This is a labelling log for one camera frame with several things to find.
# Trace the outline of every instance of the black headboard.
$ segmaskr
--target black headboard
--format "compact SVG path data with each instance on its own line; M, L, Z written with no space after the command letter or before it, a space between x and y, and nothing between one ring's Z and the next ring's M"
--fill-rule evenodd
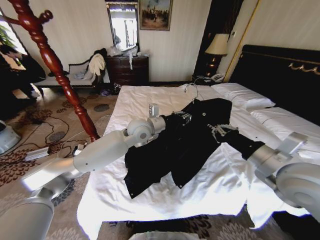
M244 45L229 82L320 126L320 51Z

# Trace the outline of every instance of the gold trim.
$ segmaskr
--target gold trim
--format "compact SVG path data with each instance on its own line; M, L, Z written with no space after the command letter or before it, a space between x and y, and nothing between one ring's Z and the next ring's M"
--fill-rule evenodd
M304 65L301 65L301 66L297 66L297 67L294 67L294 63L290 63L290 65L288 66L288 68L291 68L292 70L301 70L305 73L308 73L308 72L313 72L314 74L316 75L320 75L320 72L318 72L318 67L314 67L314 68L311 68L311 69L305 69L305 66Z
M242 42L243 42L243 40L244 40L244 38L245 38L245 35L247 34L248 28L249 28L252 20L254 19L254 16L255 16L255 14L256 14L256 11L257 11L257 9L258 9L259 4L260 4L260 0L258 0L258 1L256 2L256 5L255 5L255 7L254 7L254 10L253 10L253 12L252 12L252 14L251 14L251 17L250 17L249 21L248 21L248 24L247 24L246 27L245 27L245 30L244 30L244 32L243 32L243 34L242 34L242 37L241 37L241 39L240 39L240 41L239 41L239 44L238 44L238 46L237 46L237 48L236 48L236 50L235 50L235 52L234 52L234 54L233 54L232 60L231 60L229 66L228 66L228 68L227 68L227 70L226 70L225 77L224 77L224 80L223 80L224 83L226 83L226 82L229 81L229 80L227 81L226 79L230 78L230 76L229 76L230 68L231 68L231 66L233 65L233 63L234 63L235 60L236 60L236 56L237 56L238 53L239 53L240 46L241 46L241 44L242 44Z
M260 56L270 57L270 58L290 60L290 61L300 62L300 63L305 63L305 64L320 65L320 62L317 62L317 61L307 61L307 60L301 60L301 59L296 59L296 58L290 58L290 57L284 57L284 56L274 56L274 55L257 53L257 52L250 52L250 51L242 51L242 52L243 52L243 53L247 53L247 54L254 54L254 55L260 55Z

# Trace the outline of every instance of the cream wall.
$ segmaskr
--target cream wall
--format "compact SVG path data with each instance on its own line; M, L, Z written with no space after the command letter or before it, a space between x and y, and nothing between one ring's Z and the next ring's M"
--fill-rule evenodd
M43 25L43 31L66 71L69 70L68 64L82 63L95 50L113 45L104 0L30 0L30 6L36 16L46 9L52 12L53 19ZM0 7L6 16L17 18L7 0L1 0ZM29 33L21 26L12 26L30 55L48 73L49 69Z
M210 4L211 0L174 0L170 31L139 31L140 48L150 53L150 81L191 79ZM113 45L104 0L30 0L30 6L36 16L46 9L53 13L43 25L44 33L66 71L68 64L84 62L95 50ZM8 17L17 18L8 1L1 0L0 7ZM31 56L45 66L28 32L13 27Z
M251 7L255 4L253 0L244 0L243 3L245 2L251 2ZM319 0L260 0L240 47L251 44L320 50L319 13ZM230 61L224 61L219 66L219 71L228 68L229 63ZM237 61L230 66L231 72L236 64Z
M170 31L139 31L150 52L152 82L189 81L194 73L211 0L173 0Z
M233 31L236 31L234 37L230 37L228 40L228 54L221 59L218 73L226 73L228 66L236 52L239 42L245 32L246 26L250 20L250 17L255 9L258 0L244 0L238 17L233 26Z

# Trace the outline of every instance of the lamp shade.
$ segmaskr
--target lamp shade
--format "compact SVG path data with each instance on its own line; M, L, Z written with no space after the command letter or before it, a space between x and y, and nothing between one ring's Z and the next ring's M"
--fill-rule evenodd
M226 55L228 53L227 43L229 34L216 34L210 46L205 50L207 54Z

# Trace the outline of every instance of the picture frame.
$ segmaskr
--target picture frame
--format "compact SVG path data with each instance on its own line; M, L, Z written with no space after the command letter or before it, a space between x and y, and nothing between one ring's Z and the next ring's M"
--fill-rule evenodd
M174 0L139 0L140 30L170 31Z

